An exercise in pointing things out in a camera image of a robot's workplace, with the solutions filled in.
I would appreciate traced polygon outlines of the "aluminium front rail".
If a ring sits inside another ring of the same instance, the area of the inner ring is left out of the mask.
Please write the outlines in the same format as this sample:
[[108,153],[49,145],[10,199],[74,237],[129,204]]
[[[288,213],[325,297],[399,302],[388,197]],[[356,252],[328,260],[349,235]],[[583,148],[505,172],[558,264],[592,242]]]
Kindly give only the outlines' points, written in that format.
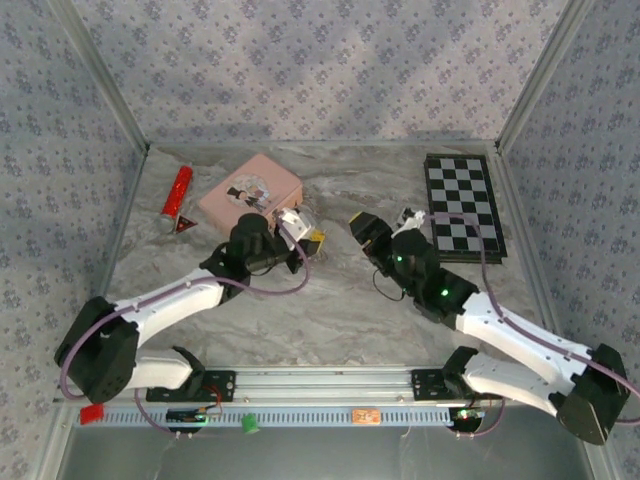
[[233,401],[277,403],[402,403],[414,399],[403,366],[230,367]]

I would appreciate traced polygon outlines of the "red glitter tube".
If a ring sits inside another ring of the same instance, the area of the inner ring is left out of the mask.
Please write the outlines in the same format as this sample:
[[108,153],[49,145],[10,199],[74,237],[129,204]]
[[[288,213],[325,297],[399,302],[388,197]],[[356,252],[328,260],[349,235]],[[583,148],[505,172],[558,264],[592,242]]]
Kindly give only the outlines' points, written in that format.
[[178,216],[192,178],[193,169],[190,166],[183,165],[179,168],[161,210],[163,216],[171,219]]

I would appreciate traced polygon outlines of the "left circuit board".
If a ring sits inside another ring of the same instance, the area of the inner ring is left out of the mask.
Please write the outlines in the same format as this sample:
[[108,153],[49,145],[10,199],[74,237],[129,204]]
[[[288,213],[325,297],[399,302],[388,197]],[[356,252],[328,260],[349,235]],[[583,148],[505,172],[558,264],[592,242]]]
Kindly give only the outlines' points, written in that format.
[[165,421],[168,423],[193,423],[205,424],[214,417],[223,414],[221,404],[211,404],[197,408],[171,408],[165,414]]

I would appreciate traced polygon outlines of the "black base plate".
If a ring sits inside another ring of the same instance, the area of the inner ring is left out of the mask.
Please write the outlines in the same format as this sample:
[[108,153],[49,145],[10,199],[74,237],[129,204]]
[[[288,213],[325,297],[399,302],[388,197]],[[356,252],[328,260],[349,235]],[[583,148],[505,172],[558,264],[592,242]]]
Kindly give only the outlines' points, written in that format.
[[192,373],[177,389],[157,387],[148,389],[147,402],[215,403],[232,402],[236,386],[233,370],[202,370]]
[[415,401],[500,399],[498,395],[473,391],[459,376],[447,375],[442,369],[414,369],[410,380]]

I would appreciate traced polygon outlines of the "pink tin box with cartoon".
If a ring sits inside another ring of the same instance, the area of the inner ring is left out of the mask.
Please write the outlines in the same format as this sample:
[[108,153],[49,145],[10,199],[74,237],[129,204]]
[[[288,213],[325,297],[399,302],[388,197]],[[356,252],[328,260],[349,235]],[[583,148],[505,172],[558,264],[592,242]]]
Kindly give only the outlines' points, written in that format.
[[256,154],[204,195],[198,206],[210,224],[228,235],[247,213],[264,217],[275,227],[283,208],[303,202],[301,179],[264,154]]

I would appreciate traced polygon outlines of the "aluminium frame post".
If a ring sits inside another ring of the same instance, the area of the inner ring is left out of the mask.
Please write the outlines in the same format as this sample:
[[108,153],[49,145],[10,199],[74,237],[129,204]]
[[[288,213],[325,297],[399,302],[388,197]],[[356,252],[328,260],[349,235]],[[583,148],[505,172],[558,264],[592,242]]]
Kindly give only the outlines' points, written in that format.
[[495,141],[495,148],[499,154],[507,153],[514,144],[595,1],[567,0],[514,108]]
[[149,143],[72,0],[47,0],[47,3],[66,31],[124,135],[135,150],[145,157]]

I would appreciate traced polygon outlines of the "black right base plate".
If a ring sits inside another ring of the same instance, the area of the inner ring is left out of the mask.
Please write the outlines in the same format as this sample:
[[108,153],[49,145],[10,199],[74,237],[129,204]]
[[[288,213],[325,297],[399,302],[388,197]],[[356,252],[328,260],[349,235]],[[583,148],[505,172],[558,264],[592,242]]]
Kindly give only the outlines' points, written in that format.
[[473,391],[459,376],[447,375],[442,369],[414,369],[410,380],[415,401],[500,399],[498,395]]

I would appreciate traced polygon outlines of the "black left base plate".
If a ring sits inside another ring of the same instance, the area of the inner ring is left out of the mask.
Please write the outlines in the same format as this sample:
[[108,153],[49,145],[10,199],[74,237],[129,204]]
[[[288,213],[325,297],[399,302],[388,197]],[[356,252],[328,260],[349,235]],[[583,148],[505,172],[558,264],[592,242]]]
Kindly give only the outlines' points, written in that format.
[[233,370],[202,370],[192,373],[177,389],[157,387],[148,389],[147,402],[215,403],[232,402],[236,386]]

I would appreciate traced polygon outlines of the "black grey chessboard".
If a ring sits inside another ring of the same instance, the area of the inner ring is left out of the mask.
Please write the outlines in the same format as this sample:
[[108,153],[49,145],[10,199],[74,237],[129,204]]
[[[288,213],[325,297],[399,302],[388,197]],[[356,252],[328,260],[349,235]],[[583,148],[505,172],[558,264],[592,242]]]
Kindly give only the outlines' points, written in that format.
[[433,243],[450,263],[500,264],[508,256],[487,158],[428,154],[424,161]]

